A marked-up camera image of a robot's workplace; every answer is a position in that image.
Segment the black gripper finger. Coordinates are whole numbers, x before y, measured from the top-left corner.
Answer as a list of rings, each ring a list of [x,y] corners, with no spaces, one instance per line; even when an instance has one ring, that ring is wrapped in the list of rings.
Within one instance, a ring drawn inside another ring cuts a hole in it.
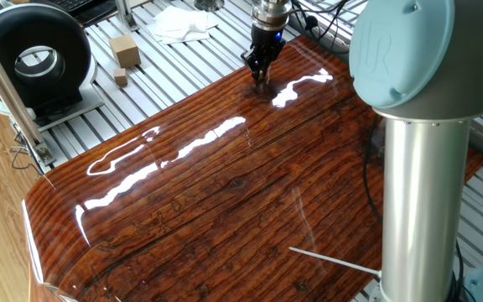
[[[260,65],[257,60],[256,47],[251,46],[248,50],[241,53],[241,59],[245,66],[251,71],[254,80],[261,79]]]
[[[270,65],[278,58],[285,44],[285,41],[279,41],[258,47],[259,74],[257,79],[259,81],[267,75]]]

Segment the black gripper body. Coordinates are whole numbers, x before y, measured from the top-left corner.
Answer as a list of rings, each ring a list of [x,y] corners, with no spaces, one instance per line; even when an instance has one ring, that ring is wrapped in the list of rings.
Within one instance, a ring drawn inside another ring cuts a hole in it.
[[[265,53],[278,53],[286,44],[283,38],[283,31],[260,29],[258,26],[252,26],[252,43],[251,48]]]

